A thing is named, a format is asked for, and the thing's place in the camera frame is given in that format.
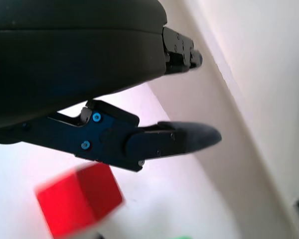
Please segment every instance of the screw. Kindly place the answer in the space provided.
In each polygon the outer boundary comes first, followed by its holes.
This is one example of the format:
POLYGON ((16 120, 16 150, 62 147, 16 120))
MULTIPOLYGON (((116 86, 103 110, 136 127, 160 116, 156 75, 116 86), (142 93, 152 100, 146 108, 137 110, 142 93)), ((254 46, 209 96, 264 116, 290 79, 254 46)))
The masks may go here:
POLYGON ((93 115, 93 121, 94 122, 100 122, 100 120, 101 120, 101 115, 99 113, 95 113, 93 115))
POLYGON ((139 166, 143 166, 145 164, 145 161, 144 160, 141 160, 141 161, 139 161, 139 166))
POLYGON ((84 149, 84 150, 87 150, 89 147, 90 147, 90 142, 89 141, 84 141, 81 144, 81 148, 84 149))

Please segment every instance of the robotic arm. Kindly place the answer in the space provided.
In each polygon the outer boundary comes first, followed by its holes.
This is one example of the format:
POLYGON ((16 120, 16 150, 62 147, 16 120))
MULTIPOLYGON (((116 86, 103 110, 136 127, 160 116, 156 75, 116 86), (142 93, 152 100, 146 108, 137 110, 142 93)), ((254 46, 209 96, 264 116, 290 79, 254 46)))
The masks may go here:
POLYGON ((221 140, 207 125, 139 118, 92 100, 201 66, 157 0, 0 0, 0 143, 28 142, 139 171, 221 140), (88 100, 71 118, 57 111, 88 100))

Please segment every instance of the black plastic cover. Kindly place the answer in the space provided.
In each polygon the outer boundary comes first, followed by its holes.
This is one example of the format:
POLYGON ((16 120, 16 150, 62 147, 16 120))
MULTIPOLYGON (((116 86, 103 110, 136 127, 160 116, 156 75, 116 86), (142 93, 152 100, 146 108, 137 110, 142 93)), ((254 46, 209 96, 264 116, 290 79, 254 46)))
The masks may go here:
POLYGON ((157 0, 0 0, 0 127, 164 75, 157 0))
POLYGON ((128 29, 162 33, 157 0, 0 0, 0 30, 128 29))

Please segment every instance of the white surface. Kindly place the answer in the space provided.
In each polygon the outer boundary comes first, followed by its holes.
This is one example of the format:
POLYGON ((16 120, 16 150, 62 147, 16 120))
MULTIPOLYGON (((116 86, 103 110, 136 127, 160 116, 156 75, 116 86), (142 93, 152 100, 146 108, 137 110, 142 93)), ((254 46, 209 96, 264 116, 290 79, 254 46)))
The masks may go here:
MULTIPOLYGON (((142 125, 168 119, 148 85, 105 99, 138 114, 142 125)), ((50 238, 33 189, 81 163, 70 154, 25 143, 0 145, 0 239, 50 238)), ((153 160, 140 173, 113 172, 126 204, 99 228, 107 239, 240 238, 230 210, 193 156, 153 160)))
POLYGON ((249 126, 265 164, 296 222, 292 207, 299 198, 299 0, 186 2, 201 33, 205 35, 205 17, 217 40, 250 111, 249 126))

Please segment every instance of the red block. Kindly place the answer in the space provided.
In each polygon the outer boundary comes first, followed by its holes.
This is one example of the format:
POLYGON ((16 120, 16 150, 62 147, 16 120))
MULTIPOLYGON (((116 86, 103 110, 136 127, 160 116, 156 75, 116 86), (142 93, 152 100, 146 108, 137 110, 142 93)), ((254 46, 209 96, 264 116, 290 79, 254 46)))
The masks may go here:
POLYGON ((123 201, 110 167, 102 163, 45 184, 36 196, 54 238, 98 223, 123 201))

